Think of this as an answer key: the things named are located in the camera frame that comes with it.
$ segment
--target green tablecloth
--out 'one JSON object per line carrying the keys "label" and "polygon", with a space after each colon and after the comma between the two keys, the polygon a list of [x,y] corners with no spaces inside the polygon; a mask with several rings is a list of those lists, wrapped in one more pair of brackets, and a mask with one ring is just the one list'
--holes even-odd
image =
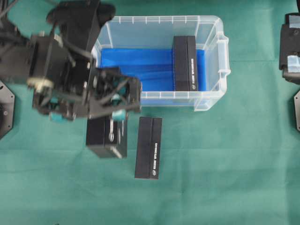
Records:
{"label": "green tablecloth", "polygon": [[[217,15],[230,43],[226,95],[208,112],[131,114],[128,158],[85,148],[86,121],[55,124],[16,94],[14,129],[0,142],[0,223],[9,225],[300,223],[299,86],[278,70],[284,15],[295,0],[111,0],[118,15]],[[21,0],[9,17],[26,35],[50,31],[51,5]],[[159,181],[135,180],[139,116],[162,117]]]}

